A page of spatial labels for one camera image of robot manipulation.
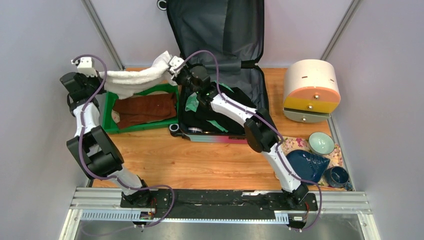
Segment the green tie-dye garment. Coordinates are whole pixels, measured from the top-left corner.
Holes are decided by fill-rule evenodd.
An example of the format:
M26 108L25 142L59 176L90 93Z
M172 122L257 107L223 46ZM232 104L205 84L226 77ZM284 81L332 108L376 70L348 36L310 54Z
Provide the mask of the green tie-dye garment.
M228 127L230 125L230 120L223 114L200 106L196 92L187 97L182 117L186 125L202 129L204 132L229 132L225 126Z

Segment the white cloth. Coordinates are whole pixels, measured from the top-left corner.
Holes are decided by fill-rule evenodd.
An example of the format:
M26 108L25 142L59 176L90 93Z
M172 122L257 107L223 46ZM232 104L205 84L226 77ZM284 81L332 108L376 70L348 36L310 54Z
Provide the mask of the white cloth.
M107 71L104 89L114 93L119 99L127 99L136 93L150 89L167 81L171 86L177 84L168 72L168 62L171 57L168 51L160 54L152 63L151 67L140 71Z

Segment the floral beige fabric pouch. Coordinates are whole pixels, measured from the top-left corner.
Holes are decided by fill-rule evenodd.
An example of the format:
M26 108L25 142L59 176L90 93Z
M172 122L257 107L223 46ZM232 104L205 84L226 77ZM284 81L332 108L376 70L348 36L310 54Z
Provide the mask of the floral beige fabric pouch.
M111 119L115 124L118 124L121 121L120 114L114 110L111 111Z

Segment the black clothing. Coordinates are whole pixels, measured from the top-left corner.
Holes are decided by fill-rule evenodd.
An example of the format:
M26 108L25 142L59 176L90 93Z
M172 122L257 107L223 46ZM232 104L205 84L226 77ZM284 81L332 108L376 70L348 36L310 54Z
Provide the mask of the black clothing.
M182 112L181 112L181 120L180 122L184 125L186 125L183 122L183 112L184 112L184 108L186 105L186 100L185 103L183 104L182 107ZM230 134L230 135L243 135L245 133L245 128L243 126L243 121L241 119L241 117L237 116L237 114L241 113L241 110L237 109L235 106L230 105L228 103L224 103L224 101L222 100L221 97L219 97L219 95L217 95L217 99L215 100L216 103L212 104L212 105L203 105L200 103L199 101L199 105L202 107L207 107L208 109L222 114L224 116L226 116L230 121L229 121L229 126L225 126L225 128L228 130L228 133L220 133L220 132L211 132L211 131L204 131L204 132L211 132L211 133L218 133L218 134Z

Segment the green plastic tray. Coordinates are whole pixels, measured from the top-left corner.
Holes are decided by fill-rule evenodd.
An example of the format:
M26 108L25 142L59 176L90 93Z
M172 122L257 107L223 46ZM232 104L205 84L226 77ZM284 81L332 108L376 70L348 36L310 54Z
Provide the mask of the green plastic tray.
M178 122L178 108L179 89L170 84L159 84L125 99L108 92L102 127L109 134L166 128Z

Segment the brown cloth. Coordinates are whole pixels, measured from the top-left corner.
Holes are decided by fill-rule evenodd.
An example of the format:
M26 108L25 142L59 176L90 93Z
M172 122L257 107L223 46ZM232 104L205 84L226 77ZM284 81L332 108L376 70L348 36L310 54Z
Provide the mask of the brown cloth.
M177 95L143 95L115 101L113 110L120 115L119 129L167 120L177 116Z

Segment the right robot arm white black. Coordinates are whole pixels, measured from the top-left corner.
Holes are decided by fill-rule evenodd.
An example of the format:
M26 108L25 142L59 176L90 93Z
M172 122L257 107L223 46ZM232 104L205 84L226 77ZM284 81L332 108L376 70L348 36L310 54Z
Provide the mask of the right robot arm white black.
M285 156L281 146L283 137L269 111L248 107L230 98L221 90L219 83L211 82L203 66L171 66L168 72L177 85L187 87L197 94L200 105L227 116L244 128L249 147L262 154L276 174L286 205L293 210L299 209L305 203L309 189Z

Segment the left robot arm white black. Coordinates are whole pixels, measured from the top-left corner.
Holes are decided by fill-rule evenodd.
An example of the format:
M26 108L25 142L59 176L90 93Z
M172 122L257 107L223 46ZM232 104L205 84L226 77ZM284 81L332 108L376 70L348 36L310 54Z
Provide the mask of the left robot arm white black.
M148 207L153 194L146 182L124 167L121 153L99 123L96 95L105 92L104 80L98 72L92 76L69 72L60 82L68 91L67 105L77 123L76 133L66 146L84 174L91 180L114 182L125 201Z

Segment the small round tin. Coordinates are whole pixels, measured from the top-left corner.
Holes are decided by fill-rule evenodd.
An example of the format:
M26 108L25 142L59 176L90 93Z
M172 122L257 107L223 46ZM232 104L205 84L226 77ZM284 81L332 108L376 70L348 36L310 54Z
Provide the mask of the small round tin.
M188 132L192 133L192 134L201 134L201 133L203 133L203 130L201 128L198 128L198 127L189 127Z

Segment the floral pattern tray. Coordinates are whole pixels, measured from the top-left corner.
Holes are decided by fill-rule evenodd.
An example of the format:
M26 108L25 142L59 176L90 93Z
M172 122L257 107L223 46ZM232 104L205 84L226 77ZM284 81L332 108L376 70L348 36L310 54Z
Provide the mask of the floral pattern tray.
M338 144L335 144L334 146L335 146L335 149L332 153L321 155L323 157L330 159L330 163L329 163L329 166L328 166L327 169L334 167L334 166L339 166L339 167L344 166L344 161L343 161L343 157L342 157L342 149ZM306 139L296 138L296 137L287 137L287 136L285 136L283 138L282 150L283 150L283 153L285 155L287 155L289 152L294 151L294 150L304 150L304 151L313 153L310 150L308 142L307 142ZM323 188L324 191L341 191L342 190L342 188L330 187L323 176L320 179L320 181L318 182L318 185L321 188Z

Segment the round pastel drawer cabinet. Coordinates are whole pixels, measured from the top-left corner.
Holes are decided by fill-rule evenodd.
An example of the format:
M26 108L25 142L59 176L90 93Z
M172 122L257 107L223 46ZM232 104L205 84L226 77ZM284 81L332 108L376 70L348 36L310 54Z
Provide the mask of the round pastel drawer cabinet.
M333 65L304 59L287 68L283 82L283 114L300 123L320 123L331 117L341 95Z

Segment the light green saucer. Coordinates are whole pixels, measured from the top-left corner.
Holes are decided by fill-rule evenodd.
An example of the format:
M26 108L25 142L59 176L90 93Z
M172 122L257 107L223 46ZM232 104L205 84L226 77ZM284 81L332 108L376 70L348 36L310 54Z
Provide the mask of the light green saucer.
M334 151L335 142L324 132L314 132L308 138L310 150L318 155L327 155Z

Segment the dark blue plate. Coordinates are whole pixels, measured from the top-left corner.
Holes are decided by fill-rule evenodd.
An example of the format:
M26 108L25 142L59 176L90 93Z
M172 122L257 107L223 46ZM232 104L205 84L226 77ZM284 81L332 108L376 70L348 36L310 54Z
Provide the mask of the dark blue plate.
M314 183L321 180L331 162L327 157L301 149L290 151L286 158L301 179Z

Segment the dark blue cup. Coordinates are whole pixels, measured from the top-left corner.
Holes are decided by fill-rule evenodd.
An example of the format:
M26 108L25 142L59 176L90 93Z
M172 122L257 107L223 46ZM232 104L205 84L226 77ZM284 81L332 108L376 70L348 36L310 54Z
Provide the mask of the dark blue cup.
M327 169L323 177L332 188L343 188L347 191L353 190L349 173L341 166L333 166Z

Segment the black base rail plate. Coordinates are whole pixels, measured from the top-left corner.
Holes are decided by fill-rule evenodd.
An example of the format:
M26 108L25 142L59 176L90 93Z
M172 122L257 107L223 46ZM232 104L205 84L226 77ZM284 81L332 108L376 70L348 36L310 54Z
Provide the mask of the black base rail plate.
M308 193L301 204L278 192L253 192L212 189L151 190L150 202L141 208L155 210L155 217L167 219L271 220L275 211L318 210L315 194Z

